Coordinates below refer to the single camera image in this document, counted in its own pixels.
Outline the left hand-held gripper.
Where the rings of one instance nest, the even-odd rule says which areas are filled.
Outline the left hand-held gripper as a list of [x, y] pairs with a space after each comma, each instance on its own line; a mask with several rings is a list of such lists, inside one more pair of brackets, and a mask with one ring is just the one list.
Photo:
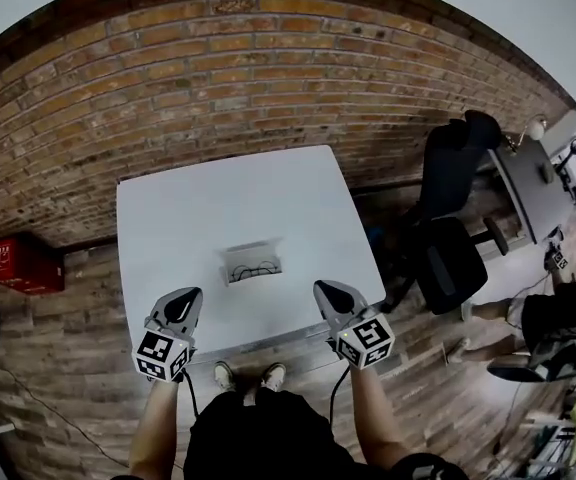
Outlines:
[[153, 380], [179, 382], [195, 352], [196, 328], [203, 305], [199, 287], [160, 297], [141, 327], [131, 327], [132, 359], [138, 373]]

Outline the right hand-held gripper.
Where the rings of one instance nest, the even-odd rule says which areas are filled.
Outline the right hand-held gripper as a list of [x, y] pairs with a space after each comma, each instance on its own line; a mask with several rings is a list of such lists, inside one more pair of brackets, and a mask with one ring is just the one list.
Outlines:
[[389, 356], [395, 341], [392, 329], [383, 313], [364, 309], [367, 302], [357, 289], [338, 281], [317, 280], [313, 294], [324, 319], [361, 311], [343, 323], [330, 325], [327, 343], [340, 359], [346, 359], [352, 368], [365, 369]]

